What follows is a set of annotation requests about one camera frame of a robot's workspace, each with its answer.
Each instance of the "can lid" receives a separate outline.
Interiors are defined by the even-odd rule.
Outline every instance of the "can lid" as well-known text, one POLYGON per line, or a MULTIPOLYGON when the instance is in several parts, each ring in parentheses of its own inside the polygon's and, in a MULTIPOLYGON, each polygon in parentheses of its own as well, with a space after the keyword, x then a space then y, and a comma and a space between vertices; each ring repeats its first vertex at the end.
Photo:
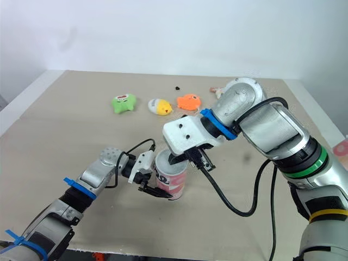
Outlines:
POLYGON ((158 153, 155 164, 158 171, 167 175, 178 175, 188 166, 188 160, 170 165, 168 162, 170 150, 166 149, 158 153))

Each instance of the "white wall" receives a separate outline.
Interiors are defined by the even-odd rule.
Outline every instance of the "white wall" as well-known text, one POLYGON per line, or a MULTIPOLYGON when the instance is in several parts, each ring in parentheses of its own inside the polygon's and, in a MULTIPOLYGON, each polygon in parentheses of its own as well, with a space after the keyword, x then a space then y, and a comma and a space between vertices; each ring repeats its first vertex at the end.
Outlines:
POLYGON ((45 68, 295 78, 348 134, 346 0, 2 2, 8 100, 45 68))

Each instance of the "pink can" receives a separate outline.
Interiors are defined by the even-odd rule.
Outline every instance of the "pink can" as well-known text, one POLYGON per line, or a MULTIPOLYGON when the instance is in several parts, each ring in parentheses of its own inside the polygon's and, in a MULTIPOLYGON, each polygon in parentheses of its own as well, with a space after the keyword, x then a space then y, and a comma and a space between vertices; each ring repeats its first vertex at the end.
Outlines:
POLYGON ((168 162, 170 150, 158 153, 155 160, 157 187, 170 193, 170 200, 177 200, 183 194, 188 160, 170 165, 168 162))

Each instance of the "orange fish toy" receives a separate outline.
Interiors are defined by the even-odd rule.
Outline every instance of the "orange fish toy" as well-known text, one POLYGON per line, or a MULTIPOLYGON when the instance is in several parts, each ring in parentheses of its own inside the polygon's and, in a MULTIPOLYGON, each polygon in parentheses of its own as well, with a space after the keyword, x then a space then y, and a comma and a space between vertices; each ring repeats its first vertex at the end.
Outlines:
POLYGON ((186 94, 177 98, 178 107, 184 110, 197 110, 201 105, 199 96, 195 94, 186 94))

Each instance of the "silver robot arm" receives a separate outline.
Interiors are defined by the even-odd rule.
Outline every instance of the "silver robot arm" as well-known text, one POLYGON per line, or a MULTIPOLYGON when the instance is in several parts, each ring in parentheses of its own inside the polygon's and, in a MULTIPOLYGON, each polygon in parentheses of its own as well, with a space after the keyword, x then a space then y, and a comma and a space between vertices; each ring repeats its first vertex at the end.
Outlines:
POLYGON ((242 132, 283 173, 299 213, 309 220, 294 260, 348 260, 347 171, 287 110, 285 100, 266 100, 257 81, 238 78, 224 91, 211 110, 164 125, 170 163, 189 159, 210 171, 215 166, 204 150, 242 132))
POLYGON ((152 173, 153 150, 142 153, 138 159, 115 148, 105 148, 99 159, 93 162, 75 181, 65 178, 70 185, 59 199, 53 201, 27 227, 21 237, 7 231, 15 241, 0 251, 1 261, 52 261, 57 260, 67 249, 76 226, 84 211, 108 185, 117 173, 128 178, 130 183, 140 184, 140 191, 152 196, 170 198, 159 188, 147 186, 152 173))

